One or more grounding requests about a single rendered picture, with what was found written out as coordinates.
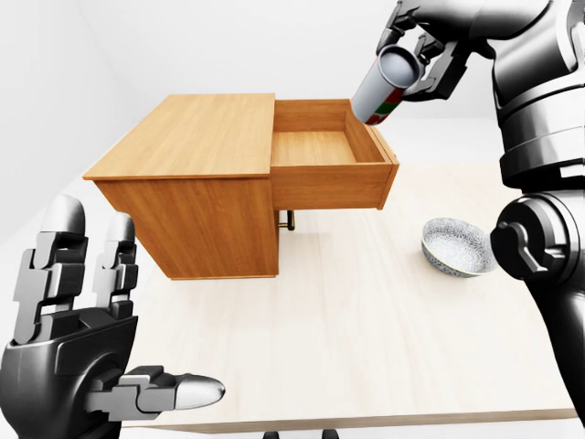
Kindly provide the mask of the grey ketchup bottle red label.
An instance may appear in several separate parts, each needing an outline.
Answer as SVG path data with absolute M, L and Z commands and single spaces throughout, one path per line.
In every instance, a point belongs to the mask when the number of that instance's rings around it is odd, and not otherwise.
M 353 114 L 367 125 L 382 123 L 424 73 L 424 65 L 413 53 L 397 45 L 386 46 L 351 99 Z

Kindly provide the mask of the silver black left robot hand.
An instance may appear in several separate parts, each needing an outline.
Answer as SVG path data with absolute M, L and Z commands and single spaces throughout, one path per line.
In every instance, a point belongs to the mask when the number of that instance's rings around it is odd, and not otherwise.
M 0 364 L 0 411 L 18 439 L 119 439 L 125 421 L 219 402 L 224 385 L 128 368 L 138 318 L 132 218 L 114 215 L 97 260 L 93 307 L 77 309 L 88 240 L 79 200 L 49 206 L 36 246 L 23 253 L 14 298 L 15 332 Z

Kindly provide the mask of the patterned grey bowl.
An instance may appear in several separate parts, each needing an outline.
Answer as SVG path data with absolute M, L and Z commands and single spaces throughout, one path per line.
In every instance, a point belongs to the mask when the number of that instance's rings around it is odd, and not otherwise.
M 421 250 L 434 268 L 455 277 L 475 277 L 497 268 L 489 235 L 460 219 L 435 218 L 426 222 Z

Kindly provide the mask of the wooden cabinet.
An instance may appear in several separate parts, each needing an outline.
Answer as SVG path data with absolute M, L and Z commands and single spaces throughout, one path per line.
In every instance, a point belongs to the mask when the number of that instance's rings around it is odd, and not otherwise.
M 275 97 L 165 98 L 86 173 L 174 280 L 273 277 Z

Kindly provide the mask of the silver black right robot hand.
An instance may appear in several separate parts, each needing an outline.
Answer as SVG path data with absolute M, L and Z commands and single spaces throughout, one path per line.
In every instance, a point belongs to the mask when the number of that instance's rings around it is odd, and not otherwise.
M 470 0 L 398 0 L 376 52 L 395 45 L 407 31 L 420 27 L 414 56 L 424 67 L 431 66 L 425 78 L 403 94 L 407 102 L 448 99 L 466 71 L 472 53 L 470 31 L 475 7 Z

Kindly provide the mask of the open wooden drawer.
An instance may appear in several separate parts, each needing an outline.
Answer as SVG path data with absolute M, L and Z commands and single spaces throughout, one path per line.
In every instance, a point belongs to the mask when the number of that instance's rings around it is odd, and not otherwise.
M 398 170 L 388 143 L 355 117 L 348 99 L 275 102 L 275 209 L 383 209 Z

